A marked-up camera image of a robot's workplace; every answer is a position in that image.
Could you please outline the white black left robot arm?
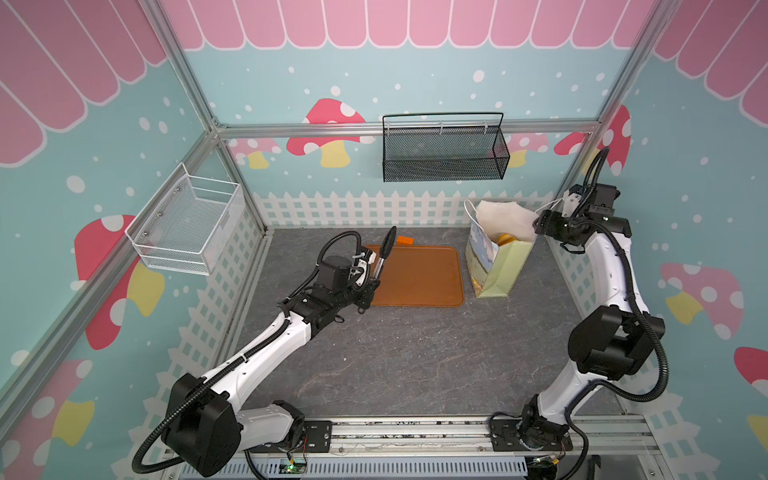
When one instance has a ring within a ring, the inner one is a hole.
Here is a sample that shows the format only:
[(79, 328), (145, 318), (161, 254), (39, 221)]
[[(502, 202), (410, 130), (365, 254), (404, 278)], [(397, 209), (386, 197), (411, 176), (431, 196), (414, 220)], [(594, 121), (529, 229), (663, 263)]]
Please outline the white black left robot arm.
[(244, 403), (293, 352), (342, 321), (341, 310), (354, 306), (363, 314), (371, 307), (396, 238), (391, 228), (376, 251), (355, 230), (326, 242), (310, 275), (278, 302), (261, 334), (203, 375), (174, 383), (165, 417), (138, 447), (132, 471), (148, 475), (186, 463), (210, 477), (241, 451), (264, 444), (295, 449), (304, 435), (301, 411), (286, 401), (258, 409)]

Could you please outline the twisted ring fake bread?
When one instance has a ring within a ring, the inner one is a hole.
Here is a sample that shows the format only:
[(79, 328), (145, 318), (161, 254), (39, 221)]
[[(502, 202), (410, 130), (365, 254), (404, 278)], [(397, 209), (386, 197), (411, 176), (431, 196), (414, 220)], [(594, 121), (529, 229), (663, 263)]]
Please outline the twisted ring fake bread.
[(509, 244), (509, 243), (515, 242), (515, 241), (517, 241), (517, 240), (518, 240), (518, 238), (517, 238), (517, 237), (515, 237), (514, 235), (511, 235), (511, 234), (505, 233), (505, 234), (501, 234), (501, 235), (500, 235), (500, 236), (499, 236), (499, 237), (498, 237), (498, 238), (495, 240), (495, 243), (496, 243), (497, 245), (499, 245), (499, 246), (503, 246), (503, 245), (506, 245), (506, 244)]

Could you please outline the white paper bag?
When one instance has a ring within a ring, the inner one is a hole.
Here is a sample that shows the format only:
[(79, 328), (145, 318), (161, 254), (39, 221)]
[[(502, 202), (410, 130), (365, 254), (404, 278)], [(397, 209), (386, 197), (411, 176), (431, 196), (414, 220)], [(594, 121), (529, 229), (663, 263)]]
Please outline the white paper bag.
[[(515, 285), (531, 253), (537, 235), (537, 214), (516, 202), (464, 201), (471, 225), (465, 258), (477, 298), (506, 297)], [(499, 246), (501, 234), (517, 241)]]

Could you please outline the steel tongs with black tips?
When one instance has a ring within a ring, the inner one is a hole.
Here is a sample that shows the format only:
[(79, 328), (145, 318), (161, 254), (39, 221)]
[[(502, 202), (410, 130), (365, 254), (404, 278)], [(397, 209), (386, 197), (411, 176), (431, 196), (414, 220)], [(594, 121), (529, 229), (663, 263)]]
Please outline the steel tongs with black tips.
[(381, 272), (383, 270), (384, 264), (391, 254), (393, 247), (397, 240), (397, 227), (392, 226), (390, 230), (387, 232), (386, 236), (384, 237), (384, 240), (382, 241), (382, 244), (379, 247), (379, 251), (376, 254), (376, 258), (374, 259), (374, 262), (371, 267), (370, 271), (370, 278), (373, 280), (378, 280), (381, 276)]

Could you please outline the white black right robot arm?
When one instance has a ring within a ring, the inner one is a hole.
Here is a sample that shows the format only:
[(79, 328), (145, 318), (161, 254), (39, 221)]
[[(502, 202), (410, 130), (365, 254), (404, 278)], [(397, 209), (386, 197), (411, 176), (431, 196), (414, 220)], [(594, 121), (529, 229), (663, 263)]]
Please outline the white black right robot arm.
[(564, 478), (572, 478), (585, 463), (589, 439), (573, 416), (597, 390), (649, 403), (662, 396), (669, 382), (661, 343), (665, 323), (650, 313), (637, 286), (631, 226), (614, 210), (620, 192), (598, 180), (609, 153), (607, 147), (599, 150), (583, 182), (572, 188), (575, 207), (547, 209), (533, 224), (536, 233), (558, 241), (566, 252), (588, 257), (601, 302), (571, 331), (569, 361), (556, 380), (520, 414), (494, 412), (487, 420), (493, 450), (523, 453), (535, 479), (557, 478), (557, 465), (573, 435), (580, 438), (581, 449)]

